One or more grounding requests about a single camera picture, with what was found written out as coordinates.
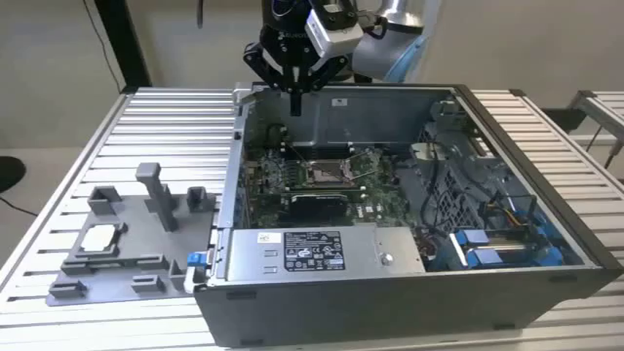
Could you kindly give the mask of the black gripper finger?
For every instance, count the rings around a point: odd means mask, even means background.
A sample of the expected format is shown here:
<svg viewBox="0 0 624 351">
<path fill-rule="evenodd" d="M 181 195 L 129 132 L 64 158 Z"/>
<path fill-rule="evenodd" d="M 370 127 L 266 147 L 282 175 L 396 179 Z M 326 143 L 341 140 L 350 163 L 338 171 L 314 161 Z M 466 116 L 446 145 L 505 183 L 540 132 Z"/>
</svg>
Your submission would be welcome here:
<svg viewBox="0 0 624 351">
<path fill-rule="evenodd" d="M 264 58 L 264 47 L 260 42 L 252 42 L 245 46 L 242 60 L 262 79 L 264 83 L 272 88 L 288 93 L 289 95 L 289 113 L 296 116 L 296 81 L 293 66 L 277 55 L 277 58 L 269 54 L 281 70 L 277 70 L 269 61 Z"/>
<path fill-rule="evenodd" d="M 296 116 L 301 116 L 302 95 L 310 91 L 320 91 L 330 79 L 337 75 L 348 64 L 345 56 L 337 56 L 312 70 L 312 58 L 305 58 L 298 66 L 298 77 L 296 81 Z"/>
</svg>

